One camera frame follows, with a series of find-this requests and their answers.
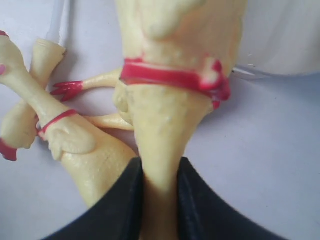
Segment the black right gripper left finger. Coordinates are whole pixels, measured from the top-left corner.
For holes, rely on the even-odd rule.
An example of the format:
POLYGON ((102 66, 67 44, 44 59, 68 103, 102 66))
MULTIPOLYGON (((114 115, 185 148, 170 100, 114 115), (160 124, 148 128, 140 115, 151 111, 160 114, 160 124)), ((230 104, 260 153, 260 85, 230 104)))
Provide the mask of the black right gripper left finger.
POLYGON ((143 170, 133 158, 112 188, 91 207, 47 240, 138 240, 143 211, 143 170))

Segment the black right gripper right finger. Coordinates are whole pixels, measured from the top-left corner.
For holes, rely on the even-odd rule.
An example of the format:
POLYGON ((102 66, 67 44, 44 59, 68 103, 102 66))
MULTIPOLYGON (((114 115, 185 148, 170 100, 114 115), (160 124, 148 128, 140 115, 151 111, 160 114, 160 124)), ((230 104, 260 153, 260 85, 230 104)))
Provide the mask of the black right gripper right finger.
POLYGON ((180 160, 177 180, 181 240, 282 240, 228 205, 186 157, 180 160))

